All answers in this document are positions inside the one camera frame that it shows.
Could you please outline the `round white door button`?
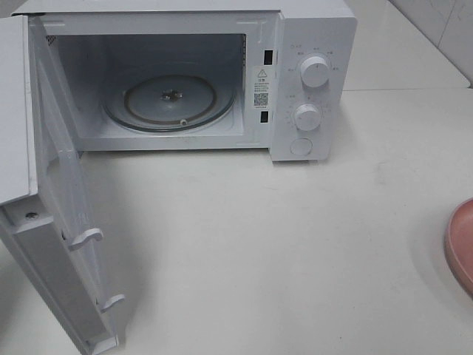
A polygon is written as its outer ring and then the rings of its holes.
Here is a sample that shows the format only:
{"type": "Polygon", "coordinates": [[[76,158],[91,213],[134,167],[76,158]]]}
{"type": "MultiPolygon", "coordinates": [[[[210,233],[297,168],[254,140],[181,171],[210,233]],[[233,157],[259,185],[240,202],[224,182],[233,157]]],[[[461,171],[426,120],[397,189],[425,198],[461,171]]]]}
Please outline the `round white door button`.
{"type": "Polygon", "coordinates": [[[307,138],[298,138],[290,145],[291,153],[298,156],[309,155],[312,151],[312,148],[312,141],[307,138]]]}

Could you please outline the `white timer knob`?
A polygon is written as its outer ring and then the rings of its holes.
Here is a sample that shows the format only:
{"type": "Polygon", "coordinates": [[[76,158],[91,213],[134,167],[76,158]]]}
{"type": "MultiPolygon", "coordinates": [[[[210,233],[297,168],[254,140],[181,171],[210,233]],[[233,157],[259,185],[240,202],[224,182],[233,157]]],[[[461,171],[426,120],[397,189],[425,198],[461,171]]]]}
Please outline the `white timer knob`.
{"type": "Polygon", "coordinates": [[[296,128],[304,132],[317,129],[322,120],[322,114],[312,104],[303,104],[299,106],[295,110],[293,117],[296,128]]]}

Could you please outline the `white microwave door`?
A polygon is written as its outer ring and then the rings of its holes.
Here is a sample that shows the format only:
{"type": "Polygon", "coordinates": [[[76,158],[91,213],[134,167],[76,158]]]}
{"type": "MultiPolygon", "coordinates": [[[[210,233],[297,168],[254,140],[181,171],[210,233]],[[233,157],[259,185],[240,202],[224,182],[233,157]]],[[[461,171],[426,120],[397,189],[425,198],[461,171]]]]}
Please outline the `white microwave door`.
{"type": "Polygon", "coordinates": [[[1,240],[82,354],[118,345],[103,232],[84,185],[56,35],[1,20],[1,240]]]}

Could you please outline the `pink round plate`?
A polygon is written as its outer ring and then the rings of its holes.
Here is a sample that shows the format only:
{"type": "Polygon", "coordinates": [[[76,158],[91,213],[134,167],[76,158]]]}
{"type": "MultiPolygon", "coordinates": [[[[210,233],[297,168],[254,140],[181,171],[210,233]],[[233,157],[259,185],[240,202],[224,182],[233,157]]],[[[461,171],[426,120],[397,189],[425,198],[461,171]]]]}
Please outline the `pink round plate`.
{"type": "Polygon", "coordinates": [[[455,279],[472,297],[472,199],[452,212],[444,236],[444,254],[455,279]]]}

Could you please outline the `glass microwave turntable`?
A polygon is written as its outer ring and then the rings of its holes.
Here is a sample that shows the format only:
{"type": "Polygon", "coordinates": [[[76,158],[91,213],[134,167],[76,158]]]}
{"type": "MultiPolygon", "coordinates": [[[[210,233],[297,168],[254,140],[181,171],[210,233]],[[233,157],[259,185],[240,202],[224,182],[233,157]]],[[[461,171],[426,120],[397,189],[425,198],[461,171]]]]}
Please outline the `glass microwave turntable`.
{"type": "Polygon", "coordinates": [[[197,75],[156,75],[119,82],[103,102],[108,116],[141,132],[180,132],[209,124],[233,105],[233,85],[197,75]]]}

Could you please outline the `white microwave oven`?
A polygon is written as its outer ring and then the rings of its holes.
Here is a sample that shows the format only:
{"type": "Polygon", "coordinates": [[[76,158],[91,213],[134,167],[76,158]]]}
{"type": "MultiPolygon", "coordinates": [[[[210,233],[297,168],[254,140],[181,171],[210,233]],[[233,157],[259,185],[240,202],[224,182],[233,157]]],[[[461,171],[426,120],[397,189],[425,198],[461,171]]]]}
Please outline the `white microwave oven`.
{"type": "Polygon", "coordinates": [[[79,151],[267,149],[274,161],[329,155],[357,26],[343,1],[27,1],[9,17],[17,15],[40,16],[60,40],[79,151]],[[316,53],[330,74],[309,88],[300,64],[316,53]],[[233,85],[232,107],[180,132],[137,131],[106,113],[104,98],[119,82],[173,74],[233,85]],[[296,128],[303,104],[322,114],[317,129],[296,128]],[[309,155],[291,153],[298,138],[312,141],[309,155]]]}

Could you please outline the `upper white power knob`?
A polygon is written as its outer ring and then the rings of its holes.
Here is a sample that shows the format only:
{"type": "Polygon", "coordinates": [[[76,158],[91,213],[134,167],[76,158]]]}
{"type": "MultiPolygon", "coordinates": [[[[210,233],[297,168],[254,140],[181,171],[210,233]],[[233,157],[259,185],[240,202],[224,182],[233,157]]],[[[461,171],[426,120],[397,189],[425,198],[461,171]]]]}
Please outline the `upper white power knob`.
{"type": "Polygon", "coordinates": [[[324,85],[329,79],[329,74],[329,62],[322,54],[313,54],[304,59],[300,64],[302,83],[309,88],[317,88],[324,85]]]}

